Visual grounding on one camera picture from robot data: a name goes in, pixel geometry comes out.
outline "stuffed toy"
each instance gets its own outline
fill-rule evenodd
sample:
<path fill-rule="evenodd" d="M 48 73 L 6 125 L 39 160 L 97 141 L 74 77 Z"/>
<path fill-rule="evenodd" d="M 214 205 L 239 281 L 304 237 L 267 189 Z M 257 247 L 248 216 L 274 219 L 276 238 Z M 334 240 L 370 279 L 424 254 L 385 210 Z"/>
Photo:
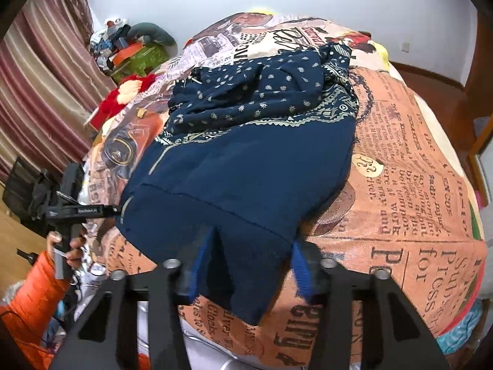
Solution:
<path fill-rule="evenodd" d="M 97 112 L 90 120 L 94 129 L 99 130 L 110 118 L 118 114 L 125 106 L 134 99 L 137 94 L 146 91 L 156 80 L 156 75 L 149 74 L 145 77 L 130 75 L 123 78 L 120 85 L 112 90 L 101 102 Z"/>

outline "finger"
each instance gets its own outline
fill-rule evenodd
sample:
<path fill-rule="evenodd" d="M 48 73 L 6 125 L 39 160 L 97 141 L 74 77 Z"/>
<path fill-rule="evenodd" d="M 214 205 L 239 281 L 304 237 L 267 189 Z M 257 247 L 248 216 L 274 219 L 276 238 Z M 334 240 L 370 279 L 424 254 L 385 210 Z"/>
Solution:
<path fill-rule="evenodd" d="M 79 268 L 80 266 L 82 266 L 82 261 L 80 259 L 78 259 L 78 260 L 67 260 L 67 264 L 70 267 Z"/>
<path fill-rule="evenodd" d="M 66 258 L 67 260 L 77 260 L 81 259 L 83 255 L 84 253 L 81 249 L 73 249 L 67 253 Z"/>
<path fill-rule="evenodd" d="M 62 241 L 62 236 L 58 233 L 58 232 L 50 232 L 48 234 L 48 237 L 47 239 L 49 240 L 49 242 L 51 242 L 52 244 L 53 243 L 60 243 Z"/>
<path fill-rule="evenodd" d="M 70 241 L 70 247 L 73 249 L 77 249 L 77 248 L 84 246 L 85 243 L 86 243 L 86 238 L 83 236 L 79 236 L 77 238 L 73 238 Z"/>

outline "wall outlet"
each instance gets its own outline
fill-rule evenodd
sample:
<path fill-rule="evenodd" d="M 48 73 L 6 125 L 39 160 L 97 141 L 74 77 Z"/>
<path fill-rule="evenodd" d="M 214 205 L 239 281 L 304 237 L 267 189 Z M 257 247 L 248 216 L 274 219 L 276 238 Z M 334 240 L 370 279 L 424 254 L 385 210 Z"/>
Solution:
<path fill-rule="evenodd" d="M 408 53 L 409 52 L 409 47 L 411 46 L 411 43 L 409 42 L 404 42 L 402 43 L 402 46 L 401 46 L 401 50 L 404 52 L 404 53 Z"/>

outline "baseboard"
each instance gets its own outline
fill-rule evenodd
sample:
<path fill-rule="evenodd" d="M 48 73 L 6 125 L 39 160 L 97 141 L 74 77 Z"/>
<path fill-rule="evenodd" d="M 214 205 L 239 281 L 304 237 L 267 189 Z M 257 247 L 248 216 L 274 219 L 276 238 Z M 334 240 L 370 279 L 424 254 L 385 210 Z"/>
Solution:
<path fill-rule="evenodd" d="M 458 88 L 462 91 L 464 91 L 464 86 L 459 82 L 454 79 L 447 78 L 446 76 L 440 75 L 435 72 L 428 71 L 426 69 L 422 68 L 417 68 L 412 65 L 408 64 L 401 64 L 401 63 L 395 63 L 394 61 L 391 61 L 392 65 L 395 66 L 395 68 L 400 71 L 406 71 L 410 73 L 415 73 L 416 75 L 421 75 L 421 76 L 426 76 L 427 78 L 432 78 L 436 79 L 437 81 L 446 83 L 447 85 L 454 86 L 455 88 Z"/>

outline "person's hand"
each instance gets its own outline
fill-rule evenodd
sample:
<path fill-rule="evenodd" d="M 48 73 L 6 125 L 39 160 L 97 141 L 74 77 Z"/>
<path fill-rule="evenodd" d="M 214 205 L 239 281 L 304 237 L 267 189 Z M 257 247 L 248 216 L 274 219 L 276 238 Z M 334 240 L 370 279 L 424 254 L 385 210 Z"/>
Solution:
<path fill-rule="evenodd" d="M 83 252 L 81 247 L 86 243 L 86 238 L 83 236 L 86 234 L 85 228 L 80 231 L 80 236 L 77 238 L 73 238 L 70 241 L 70 247 L 72 250 L 67 252 L 67 263 L 69 266 L 73 268 L 79 268 L 81 266 L 81 259 L 83 256 Z M 62 240 L 62 237 L 57 232 L 50 232 L 48 237 L 46 238 L 46 252 L 48 252 L 48 256 L 50 256 L 51 261 L 53 261 L 54 252 L 53 245 L 59 243 Z"/>

